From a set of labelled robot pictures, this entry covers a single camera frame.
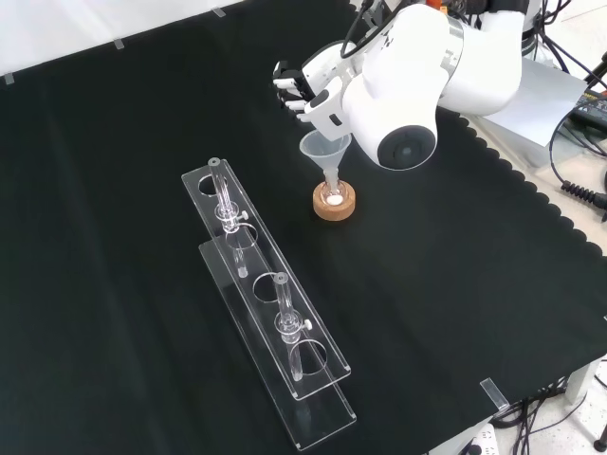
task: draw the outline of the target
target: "black table surface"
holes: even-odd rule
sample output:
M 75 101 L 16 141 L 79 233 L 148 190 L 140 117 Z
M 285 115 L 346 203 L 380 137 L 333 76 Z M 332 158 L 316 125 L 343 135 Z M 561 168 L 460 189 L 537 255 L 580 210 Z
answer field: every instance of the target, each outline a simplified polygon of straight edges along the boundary
M 16 74 L 0 91 L 0 447 L 291 453 L 198 252 L 180 176 L 226 158 L 352 366 L 313 453 L 420 454 L 607 352 L 607 267 L 453 113 L 424 166 L 353 144 L 347 221 L 311 210 L 269 87 L 344 36 L 343 0 L 249 0 Z

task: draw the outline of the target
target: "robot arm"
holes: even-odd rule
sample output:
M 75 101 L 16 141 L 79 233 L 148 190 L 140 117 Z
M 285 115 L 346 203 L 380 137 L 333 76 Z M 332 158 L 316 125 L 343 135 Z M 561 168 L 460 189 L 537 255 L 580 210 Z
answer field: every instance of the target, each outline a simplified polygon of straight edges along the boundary
M 506 4 L 514 10 L 499 9 Z M 379 166 L 411 169 L 436 147 L 437 105 L 484 116 L 512 99 L 521 80 L 527 5 L 493 0 L 481 30 L 411 5 L 352 57 L 340 57 L 341 43 L 330 45 L 293 78 L 277 67 L 274 84 L 283 100 L 290 90 L 296 99 L 285 105 L 327 138 L 352 133 Z

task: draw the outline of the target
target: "test tube rack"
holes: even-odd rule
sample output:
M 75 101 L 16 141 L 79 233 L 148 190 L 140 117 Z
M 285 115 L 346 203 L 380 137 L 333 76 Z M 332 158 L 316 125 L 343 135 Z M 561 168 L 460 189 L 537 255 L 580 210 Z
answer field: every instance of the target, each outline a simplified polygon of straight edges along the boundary
M 226 160 L 182 180 L 212 239 L 200 246 L 295 447 L 354 424 L 350 366 Z

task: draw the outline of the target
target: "white wall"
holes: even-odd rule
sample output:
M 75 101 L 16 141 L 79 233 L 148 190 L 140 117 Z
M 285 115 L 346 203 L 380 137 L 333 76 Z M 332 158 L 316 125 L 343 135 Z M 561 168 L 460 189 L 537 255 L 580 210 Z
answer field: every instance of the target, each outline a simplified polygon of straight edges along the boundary
M 0 75 L 240 0 L 0 0 Z

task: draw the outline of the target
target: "rack hole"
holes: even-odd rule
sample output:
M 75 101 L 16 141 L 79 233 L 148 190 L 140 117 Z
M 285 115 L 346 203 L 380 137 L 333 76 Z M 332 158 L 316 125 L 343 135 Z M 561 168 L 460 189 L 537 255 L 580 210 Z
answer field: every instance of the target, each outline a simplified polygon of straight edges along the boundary
M 263 303 L 276 302 L 276 288 L 274 287 L 274 272 L 261 274 L 253 283 L 253 294 Z
M 257 243 L 257 229 L 249 223 L 239 223 L 226 234 L 226 243 L 233 249 L 251 248 Z
M 295 349 L 300 351 L 303 374 L 315 374 L 326 367 L 326 350 L 322 344 L 315 339 L 303 339 L 291 348 L 289 355 L 293 355 Z
M 212 183 L 211 175 L 205 175 L 198 182 L 198 190 L 205 196 L 215 196 L 215 186 Z

